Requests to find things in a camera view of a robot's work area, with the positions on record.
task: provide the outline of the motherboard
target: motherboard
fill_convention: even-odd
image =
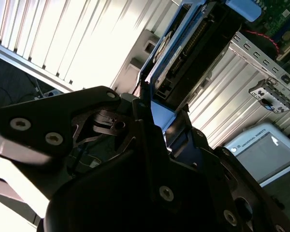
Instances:
[[[279,47],[277,61],[290,52],[290,0],[254,0],[262,8],[261,16],[246,25],[251,31],[264,34]]]

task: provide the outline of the universal robots logo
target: universal robots logo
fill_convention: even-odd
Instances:
[[[238,145],[237,147],[240,148],[240,147],[245,147],[247,146],[248,144],[250,144],[252,141],[254,141],[257,137],[259,137],[261,134],[263,134],[266,130],[263,129],[261,131],[259,131],[255,136],[251,137],[249,140],[247,140],[243,145]]]

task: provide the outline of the white wall panel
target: white wall panel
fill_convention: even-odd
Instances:
[[[0,0],[0,57],[23,70],[30,62],[30,72],[44,81],[46,74],[54,87],[62,80],[67,89],[110,86],[141,32],[161,36],[177,7],[171,0]]]

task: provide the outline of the red cable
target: red cable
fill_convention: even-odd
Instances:
[[[255,35],[259,35],[259,36],[262,36],[266,39],[268,39],[269,41],[272,42],[272,44],[274,44],[275,48],[276,48],[276,52],[277,52],[277,55],[279,55],[279,47],[278,45],[275,43],[274,40],[271,39],[271,37],[265,35],[265,34],[262,34],[262,33],[258,33],[258,32],[255,32],[255,31],[250,31],[250,30],[245,30],[246,32],[250,33],[250,34],[255,34]]]

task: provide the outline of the silver screw head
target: silver screw head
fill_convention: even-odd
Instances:
[[[111,98],[115,98],[116,97],[116,95],[114,93],[111,93],[111,92],[107,92],[107,95],[109,97],[111,97]]]
[[[280,225],[276,225],[276,230],[278,232],[285,232],[285,230]]]
[[[143,102],[139,103],[141,107],[146,107],[146,105]]]
[[[58,146],[62,144],[63,137],[56,132],[50,132],[45,136],[45,140],[50,145]]]
[[[161,186],[159,188],[160,196],[167,202],[171,202],[174,200],[174,194],[172,190],[167,186]]]
[[[225,155],[227,155],[227,156],[229,156],[230,154],[229,154],[229,151],[228,150],[226,150],[226,149],[223,149],[223,153],[225,154]]]
[[[206,9],[207,9],[207,5],[204,5],[201,9],[201,12],[204,14]]]
[[[236,217],[234,216],[234,214],[231,211],[226,209],[225,211],[223,211],[223,215],[228,223],[230,223],[233,226],[237,225]]]
[[[204,134],[201,132],[201,131],[197,131],[197,134],[199,135],[199,136],[201,136],[201,137],[203,137],[204,136]]]
[[[14,129],[14,130],[18,130],[18,131],[26,131],[31,127],[31,123],[24,118],[21,117],[17,117],[17,118],[13,118],[10,121],[10,126]]]

